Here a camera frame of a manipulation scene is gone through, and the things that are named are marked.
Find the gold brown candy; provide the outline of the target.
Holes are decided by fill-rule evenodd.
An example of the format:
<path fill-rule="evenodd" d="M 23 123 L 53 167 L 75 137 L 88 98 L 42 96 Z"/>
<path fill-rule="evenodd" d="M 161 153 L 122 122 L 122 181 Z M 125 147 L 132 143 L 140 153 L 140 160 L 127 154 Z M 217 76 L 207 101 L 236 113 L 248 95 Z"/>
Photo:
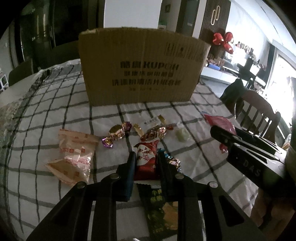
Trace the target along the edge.
<path fill-rule="evenodd" d="M 133 128 L 137 132 L 142 142 L 151 141 L 154 139 L 162 140 L 164 136 L 167 134 L 167 131 L 172 131 L 174 129 L 174 125 L 168 124 L 166 119 L 162 115 L 157 116 L 161 121 L 161 124 L 158 126 L 154 126 L 152 128 L 148 127 L 140 127 L 138 123 L 133 125 Z"/>

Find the white gold candy wrapper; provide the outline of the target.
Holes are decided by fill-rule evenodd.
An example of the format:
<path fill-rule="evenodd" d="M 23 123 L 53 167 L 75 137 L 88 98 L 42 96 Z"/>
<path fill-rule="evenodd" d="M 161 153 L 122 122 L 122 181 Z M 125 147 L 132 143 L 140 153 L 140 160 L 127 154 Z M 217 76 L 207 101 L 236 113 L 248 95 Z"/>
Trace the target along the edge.
<path fill-rule="evenodd" d="M 153 117 L 153 118 L 151 118 L 151 119 L 149 119 L 149 120 L 142 121 L 142 122 L 140 123 L 140 127 L 146 127 L 146 128 L 150 127 L 150 128 L 152 128 L 152 127 L 154 127 L 154 126 L 158 126 L 158 125 L 160 125 L 160 124 L 161 124 L 161 121 L 160 121 L 159 118 L 156 116 L 156 117 Z"/>

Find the red white snack packet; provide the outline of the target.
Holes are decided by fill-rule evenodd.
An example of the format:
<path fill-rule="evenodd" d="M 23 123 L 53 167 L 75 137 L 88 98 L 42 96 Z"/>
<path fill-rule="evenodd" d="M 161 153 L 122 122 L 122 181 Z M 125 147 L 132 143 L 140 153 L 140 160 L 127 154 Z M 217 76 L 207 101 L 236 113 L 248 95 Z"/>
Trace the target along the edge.
<path fill-rule="evenodd" d="M 140 172 L 152 173 L 156 167 L 157 146 L 159 140 L 141 142 L 134 147 L 137 149 L 137 167 Z"/>

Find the pink snack bag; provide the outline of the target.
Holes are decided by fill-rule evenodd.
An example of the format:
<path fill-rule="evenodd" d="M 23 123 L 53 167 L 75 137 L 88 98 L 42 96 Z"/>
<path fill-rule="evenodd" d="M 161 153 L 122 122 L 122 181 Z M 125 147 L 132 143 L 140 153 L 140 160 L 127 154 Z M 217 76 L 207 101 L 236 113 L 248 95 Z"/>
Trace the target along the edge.
<path fill-rule="evenodd" d="M 211 137 L 220 143 L 221 153 L 228 152 L 228 146 L 233 142 L 233 136 L 237 136 L 235 126 L 225 117 L 203 114 L 205 120 L 211 126 Z"/>

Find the brown wooden chair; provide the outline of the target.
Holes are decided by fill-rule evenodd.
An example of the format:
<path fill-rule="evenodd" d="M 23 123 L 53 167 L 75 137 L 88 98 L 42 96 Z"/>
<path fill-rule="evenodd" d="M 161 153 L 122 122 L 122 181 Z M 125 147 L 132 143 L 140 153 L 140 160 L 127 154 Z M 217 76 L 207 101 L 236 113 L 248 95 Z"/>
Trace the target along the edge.
<path fill-rule="evenodd" d="M 235 117 L 247 132 L 275 141 L 275 133 L 280 123 L 280 112 L 274 112 L 271 105 L 254 90 L 247 90 L 234 107 Z"/>

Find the dark green garment on chair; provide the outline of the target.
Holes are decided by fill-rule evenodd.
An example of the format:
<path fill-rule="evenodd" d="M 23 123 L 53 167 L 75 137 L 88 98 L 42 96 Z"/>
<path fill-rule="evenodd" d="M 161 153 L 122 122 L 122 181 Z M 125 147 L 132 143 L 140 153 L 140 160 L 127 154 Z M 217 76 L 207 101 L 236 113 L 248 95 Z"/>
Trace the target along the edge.
<path fill-rule="evenodd" d="M 243 85 L 241 79 L 236 79 L 223 92 L 220 100 L 227 109 L 237 118 L 244 106 L 243 95 L 247 92 L 247 88 Z"/>

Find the green black snack packet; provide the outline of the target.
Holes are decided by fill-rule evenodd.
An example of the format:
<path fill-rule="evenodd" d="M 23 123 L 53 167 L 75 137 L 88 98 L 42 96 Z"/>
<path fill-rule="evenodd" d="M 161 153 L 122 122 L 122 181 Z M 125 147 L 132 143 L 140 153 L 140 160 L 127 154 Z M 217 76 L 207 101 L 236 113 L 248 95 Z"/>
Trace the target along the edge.
<path fill-rule="evenodd" d="M 150 240 L 167 240 L 178 233 L 178 202 L 167 202 L 159 185 L 137 185 Z"/>

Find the blue foil wrapped candy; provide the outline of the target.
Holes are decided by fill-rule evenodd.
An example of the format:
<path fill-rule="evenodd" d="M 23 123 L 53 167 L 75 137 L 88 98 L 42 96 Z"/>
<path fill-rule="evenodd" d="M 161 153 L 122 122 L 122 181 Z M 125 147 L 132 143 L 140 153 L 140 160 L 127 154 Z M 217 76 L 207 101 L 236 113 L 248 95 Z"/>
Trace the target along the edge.
<path fill-rule="evenodd" d="M 164 149 L 159 148 L 157 151 L 157 155 L 158 155 L 158 162 L 160 164 L 170 164 L 173 165 L 177 172 L 181 172 L 181 161 L 174 157 L 174 156 L 170 156 Z"/>

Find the white tv cabinet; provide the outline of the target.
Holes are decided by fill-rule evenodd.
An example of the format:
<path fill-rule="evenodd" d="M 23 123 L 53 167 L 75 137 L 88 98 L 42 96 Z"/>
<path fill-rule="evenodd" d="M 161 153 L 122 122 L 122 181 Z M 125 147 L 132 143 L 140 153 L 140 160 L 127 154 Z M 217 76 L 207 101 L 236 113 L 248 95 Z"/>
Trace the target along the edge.
<path fill-rule="evenodd" d="M 238 78 L 236 76 L 230 75 L 228 73 L 204 67 L 201 72 L 201 77 L 204 79 L 222 82 L 224 84 L 232 84 Z"/>

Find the orange clear pastry packet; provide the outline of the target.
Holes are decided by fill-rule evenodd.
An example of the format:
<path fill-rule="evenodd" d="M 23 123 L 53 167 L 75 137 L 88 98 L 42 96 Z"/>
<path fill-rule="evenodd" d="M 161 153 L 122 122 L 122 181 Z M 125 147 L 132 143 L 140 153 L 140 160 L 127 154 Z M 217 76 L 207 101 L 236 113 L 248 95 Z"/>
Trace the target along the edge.
<path fill-rule="evenodd" d="M 65 129 L 59 130 L 58 138 L 60 158 L 49 161 L 46 168 L 70 186 L 78 182 L 88 183 L 99 138 Z"/>

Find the purple gold wrapped candy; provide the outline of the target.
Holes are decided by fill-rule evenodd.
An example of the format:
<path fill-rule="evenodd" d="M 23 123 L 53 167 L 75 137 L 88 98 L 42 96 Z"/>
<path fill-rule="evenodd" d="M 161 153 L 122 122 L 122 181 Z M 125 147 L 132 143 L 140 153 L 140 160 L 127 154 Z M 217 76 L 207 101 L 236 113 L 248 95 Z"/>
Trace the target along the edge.
<path fill-rule="evenodd" d="M 121 125 L 114 125 L 108 132 L 108 136 L 102 139 L 102 144 L 104 147 L 112 149 L 113 142 L 121 140 L 129 136 L 132 129 L 132 124 L 129 121 L 123 122 Z"/>

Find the red balloon decoration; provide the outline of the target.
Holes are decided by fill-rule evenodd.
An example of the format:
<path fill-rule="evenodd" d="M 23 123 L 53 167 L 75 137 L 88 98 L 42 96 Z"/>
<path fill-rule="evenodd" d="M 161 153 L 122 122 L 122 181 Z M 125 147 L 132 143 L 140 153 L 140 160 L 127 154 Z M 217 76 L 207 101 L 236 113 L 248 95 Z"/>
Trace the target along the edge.
<path fill-rule="evenodd" d="M 234 50 L 229 44 L 232 39 L 233 34 L 231 32 L 225 33 L 224 36 L 221 33 L 214 33 L 212 42 L 216 46 L 222 46 L 227 53 L 233 54 Z"/>

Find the brown cardboard box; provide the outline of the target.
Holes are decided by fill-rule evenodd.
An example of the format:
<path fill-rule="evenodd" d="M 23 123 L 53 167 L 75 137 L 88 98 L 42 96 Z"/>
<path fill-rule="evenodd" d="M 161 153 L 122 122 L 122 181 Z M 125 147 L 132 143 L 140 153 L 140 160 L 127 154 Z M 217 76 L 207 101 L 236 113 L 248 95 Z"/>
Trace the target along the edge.
<path fill-rule="evenodd" d="M 92 106 L 189 101 L 210 45 L 179 33 L 98 28 L 80 33 L 79 56 Z"/>

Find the dark chair behind table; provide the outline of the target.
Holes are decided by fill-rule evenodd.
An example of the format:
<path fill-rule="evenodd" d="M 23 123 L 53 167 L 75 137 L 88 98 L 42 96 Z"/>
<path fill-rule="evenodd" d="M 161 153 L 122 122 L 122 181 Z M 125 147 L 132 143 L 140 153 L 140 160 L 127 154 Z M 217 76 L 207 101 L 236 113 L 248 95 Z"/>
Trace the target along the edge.
<path fill-rule="evenodd" d="M 12 86 L 22 79 L 33 75 L 34 74 L 34 68 L 33 68 L 33 60 L 29 59 L 19 66 L 17 66 L 15 69 L 13 69 L 9 73 L 9 86 Z"/>
<path fill-rule="evenodd" d="M 48 60 L 49 65 L 54 66 L 79 58 L 78 41 L 73 41 L 54 47 L 49 54 Z"/>

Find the black glass sliding door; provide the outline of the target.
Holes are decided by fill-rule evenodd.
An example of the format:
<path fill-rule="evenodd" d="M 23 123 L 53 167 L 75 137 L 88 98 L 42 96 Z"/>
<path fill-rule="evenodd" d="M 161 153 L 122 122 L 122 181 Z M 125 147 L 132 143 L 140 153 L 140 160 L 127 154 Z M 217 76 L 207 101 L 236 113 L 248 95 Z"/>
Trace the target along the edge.
<path fill-rule="evenodd" d="M 9 1 L 10 58 L 13 68 L 32 59 L 35 70 L 49 68 L 49 54 L 78 41 L 85 30 L 103 27 L 105 1 Z"/>

